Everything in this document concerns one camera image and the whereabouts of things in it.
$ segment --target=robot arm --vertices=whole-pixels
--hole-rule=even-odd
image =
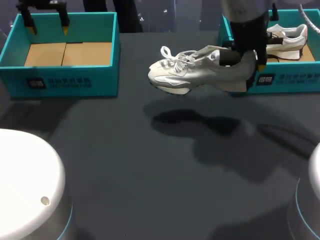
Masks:
[[[273,16],[269,8],[273,6]],[[249,50],[257,54],[258,70],[267,64],[268,23],[278,20],[276,5],[272,0],[222,0],[225,17],[230,21],[234,49],[241,55]]]
[[[63,34],[67,35],[70,20],[67,13],[67,3],[65,1],[19,0],[19,3],[16,5],[16,7],[21,12],[24,26],[28,28],[29,31],[34,35],[37,35],[38,30],[33,18],[31,17],[28,7],[33,7],[38,10],[56,10],[59,13]]]

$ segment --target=white cylindrical robot base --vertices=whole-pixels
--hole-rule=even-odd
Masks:
[[[63,163],[43,139],[0,129],[0,240],[74,240]]]
[[[294,240],[320,240],[320,147],[312,153],[309,170],[301,177],[288,208]]]

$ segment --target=cardboard bottom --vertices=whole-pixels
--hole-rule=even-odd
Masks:
[[[31,44],[25,67],[110,65],[111,42]]]
[[[312,55],[308,45],[306,44],[302,49],[302,56],[299,60],[287,60],[281,58],[268,58],[268,63],[295,63],[295,62],[315,62],[315,58]]]

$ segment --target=shoe sole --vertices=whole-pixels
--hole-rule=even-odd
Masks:
[[[187,87],[182,87],[182,88],[169,88],[169,87],[164,87],[164,86],[156,86],[154,85],[151,81],[149,81],[152,86],[154,86],[157,89],[160,89],[166,93],[173,94],[173,95],[186,95],[189,93],[191,90],[197,88],[198,86],[204,85],[200,84],[197,86],[194,86],[193,88],[187,88]],[[247,91],[247,82],[245,81],[239,81],[239,82],[215,82],[211,86],[222,90],[224,92],[228,93],[245,93]]]
[[[283,60],[300,60],[301,58],[301,50],[296,51],[270,51],[268,52],[268,56],[276,57]]]

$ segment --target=sneaker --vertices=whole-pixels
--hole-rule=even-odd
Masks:
[[[246,52],[235,65],[222,66],[219,64],[221,50],[231,51],[208,45],[199,51],[184,51],[172,56],[170,49],[163,46],[160,52],[164,59],[150,66],[148,78],[156,88],[176,95],[185,95],[204,84],[227,92],[246,92],[247,80],[256,73],[254,51]]]
[[[280,59],[299,60],[302,56],[302,49],[307,43],[308,27],[302,24],[298,27],[284,28],[276,24],[267,29],[275,38],[283,38],[282,44],[270,44],[266,52],[270,56]]]

